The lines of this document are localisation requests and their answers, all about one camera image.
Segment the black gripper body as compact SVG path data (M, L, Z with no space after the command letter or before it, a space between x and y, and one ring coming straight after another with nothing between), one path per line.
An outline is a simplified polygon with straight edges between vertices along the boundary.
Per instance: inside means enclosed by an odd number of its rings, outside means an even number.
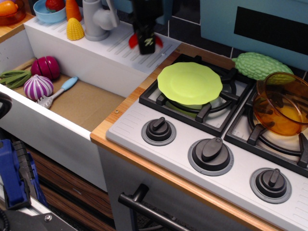
M154 30L156 19L163 15L162 0L132 0L133 28L136 33Z

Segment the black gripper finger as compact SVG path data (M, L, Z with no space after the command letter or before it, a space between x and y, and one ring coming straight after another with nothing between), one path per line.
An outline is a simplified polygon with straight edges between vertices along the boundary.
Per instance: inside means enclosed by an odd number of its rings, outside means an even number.
M152 54L155 52L155 34L150 33L137 33L137 41L140 53L142 55Z

